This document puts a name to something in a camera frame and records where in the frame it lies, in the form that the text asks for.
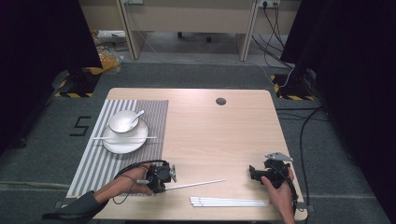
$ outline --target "black sleeve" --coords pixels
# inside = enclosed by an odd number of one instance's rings
[[[66,207],[45,214],[41,221],[33,223],[87,223],[102,211],[107,202],[99,204],[93,197],[93,191],[89,191]]]

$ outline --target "bundle of white sticks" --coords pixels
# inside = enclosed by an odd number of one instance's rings
[[[264,207],[263,200],[190,197],[194,207]]]

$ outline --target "light wood tabletop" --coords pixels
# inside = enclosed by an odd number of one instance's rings
[[[218,105],[218,99],[225,105]],[[223,182],[167,190],[156,196],[111,200],[98,219],[149,220],[275,220],[272,205],[264,207],[192,207],[190,197],[269,200],[265,186],[252,180],[249,165],[264,170],[265,154],[289,151],[271,94],[263,90],[112,89],[107,100],[169,102],[162,159],[176,166],[177,182],[166,187],[225,179]],[[298,176],[293,181],[299,202]],[[296,211],[303,220],[306,210]]]

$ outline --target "person's left hand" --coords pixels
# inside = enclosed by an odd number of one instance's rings
[[[152,195],[153,192],[147,185],[136,183],[138,179],[146,179],[146,172],[150,165],[150,163],[142,164],[139,167],[126,171],[116,179],[104,185],[93,194],[96,201],[103,203],[122,193],[143,193]]]

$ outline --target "gray carpet floor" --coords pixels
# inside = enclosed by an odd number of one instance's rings
[[[269,67],[265,71],[267,76],[289,72]],[[63,78],[60,74],[54,80],[55,88]],[[26,136],[27,146],[7,150],[0,160],[0,223],[40,219],[63,200],[106,95],[115,87],[268,90],[273,94],[305,201],[309,201],[308,223],[389,223],[325,110],[319,110],[305,124],[300,148],[304,118],[313,111],[301,108],[318,107],[320,100],[278,99],[264,72],[255,65],[204,63],[124,63],[119,72],[101,75],[91,98],[51,97]],[[85,134],[75,128],[81,116],[87,117],[79,123],[89,127]],[[81,136],[70,136],[73,133]]]

